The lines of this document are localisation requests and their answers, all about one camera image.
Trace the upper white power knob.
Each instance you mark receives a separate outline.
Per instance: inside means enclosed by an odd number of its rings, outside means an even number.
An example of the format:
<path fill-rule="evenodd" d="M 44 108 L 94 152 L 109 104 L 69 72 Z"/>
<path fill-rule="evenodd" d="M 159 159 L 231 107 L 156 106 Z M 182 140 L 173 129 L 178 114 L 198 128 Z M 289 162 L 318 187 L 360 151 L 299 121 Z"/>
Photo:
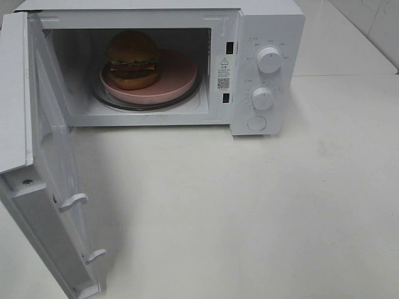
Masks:
<path fill-rule="evenodd" d="M 263 74 L 272 74 L 281 67 L 282 52 L 276 45 L 267 45 L 256 54 L 258 69 Z"/>

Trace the white microwave door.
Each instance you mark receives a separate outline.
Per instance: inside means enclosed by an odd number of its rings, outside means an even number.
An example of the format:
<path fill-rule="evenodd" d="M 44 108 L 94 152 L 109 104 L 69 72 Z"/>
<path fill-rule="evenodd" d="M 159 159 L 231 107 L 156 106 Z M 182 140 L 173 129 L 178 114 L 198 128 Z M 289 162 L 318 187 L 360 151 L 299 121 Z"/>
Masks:
<path fill-rule="evenodd" d="M 95 249 L 61 105 L 64 79 L 36 13 L 15 12 L 1 31 L 1 202 L 68 298 L 101 291 Z"/>

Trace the glass microwave turntable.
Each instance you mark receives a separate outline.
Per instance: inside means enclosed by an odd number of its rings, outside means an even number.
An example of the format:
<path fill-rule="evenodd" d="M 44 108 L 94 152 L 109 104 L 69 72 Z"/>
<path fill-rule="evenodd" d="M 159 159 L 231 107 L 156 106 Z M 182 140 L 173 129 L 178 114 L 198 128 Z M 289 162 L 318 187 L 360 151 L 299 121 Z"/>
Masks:
<path fill-rule="evenodd" d="M 138 90 L 122 90 L 111 81 L 93 80 L 90 84 L 92 95 L 101 103 L 123 111 L 147 112 L 174 107 L 190 101 L 200 89 L 201 77 L 188 83 L 179 83 L 162 76 L 149 86 Z"/>

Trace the burger with lettuce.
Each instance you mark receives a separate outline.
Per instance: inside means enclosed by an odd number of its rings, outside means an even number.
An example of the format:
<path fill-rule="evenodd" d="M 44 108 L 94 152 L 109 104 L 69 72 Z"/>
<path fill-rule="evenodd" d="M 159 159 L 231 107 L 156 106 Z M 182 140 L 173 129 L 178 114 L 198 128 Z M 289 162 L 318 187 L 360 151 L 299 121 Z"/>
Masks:
<path fill-rule="evenodd" d="M 119 32 L 109 42 L 106 56 L 107 76 L 122 90 L 146 88 L 158 78 L 160 51 L 153 39 L 143 32 Z"/>

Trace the white microwave oven body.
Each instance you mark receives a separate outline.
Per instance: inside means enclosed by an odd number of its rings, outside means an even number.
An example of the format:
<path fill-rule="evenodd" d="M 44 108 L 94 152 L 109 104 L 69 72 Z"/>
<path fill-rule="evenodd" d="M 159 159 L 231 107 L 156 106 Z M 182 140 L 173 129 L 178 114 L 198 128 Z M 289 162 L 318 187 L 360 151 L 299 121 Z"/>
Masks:
<path fill-rule="evenodd" d="M 64 79 L 61 109 L 69 127 L 228 125 L 233 135 L 275 135 L 290 86 L 305 17 L 294 1 L 25 1 L 15 12 L 36 13 Z M 90 91 L 108 63 L 106 50 L 119 32 L 140 31 L 158 50 L 190 57 L 201 86 L 190 101 L 157 111 L 109 107 Z M 256 54 L 276 45 L 281 67 L 259 71 Z M 270 88 L 274 104 L 255 110 L 252 92 Z M 252 131 L 254 116 L 267 120 Z"/>

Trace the lower white timer knob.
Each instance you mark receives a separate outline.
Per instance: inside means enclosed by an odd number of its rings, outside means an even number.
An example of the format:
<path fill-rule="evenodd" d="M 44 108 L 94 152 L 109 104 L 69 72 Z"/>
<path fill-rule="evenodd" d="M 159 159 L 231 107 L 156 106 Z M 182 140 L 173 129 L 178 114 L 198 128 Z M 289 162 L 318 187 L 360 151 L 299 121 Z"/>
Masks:
<path fill-rule="evenodd" d="M 274 104 L 274 95 L 270 88 L 260 87 L 252 92 L 252 105 L 255 110 L 268 110 Z"/>

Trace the pink round plate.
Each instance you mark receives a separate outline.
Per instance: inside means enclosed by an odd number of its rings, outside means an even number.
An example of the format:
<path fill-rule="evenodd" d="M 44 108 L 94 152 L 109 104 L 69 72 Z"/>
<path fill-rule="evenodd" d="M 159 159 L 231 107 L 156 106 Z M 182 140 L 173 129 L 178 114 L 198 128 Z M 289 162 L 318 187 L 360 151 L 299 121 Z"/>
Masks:
<path fill-rule="evenodd" d="M 126 72 L 107 63 L 100 79 L 106 91 L 123 102 L 154 105 L 184 95 L 193 87 L 197 75 L 197 65 L 190 57 L 162 49 L 159 60 L 146 69 Z"/>

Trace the round white door button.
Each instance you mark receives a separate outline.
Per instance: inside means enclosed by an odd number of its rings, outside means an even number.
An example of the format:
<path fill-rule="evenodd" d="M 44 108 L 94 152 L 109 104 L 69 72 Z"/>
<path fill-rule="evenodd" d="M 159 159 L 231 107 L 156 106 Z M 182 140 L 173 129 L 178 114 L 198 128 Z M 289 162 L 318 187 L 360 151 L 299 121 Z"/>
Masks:
<path fill-rule="evenodd" d="M 267 126 L 267 120 L 262 116 L 254 116 L 248 121 L 248 128 L 252 131 L 263 131 Z"/>

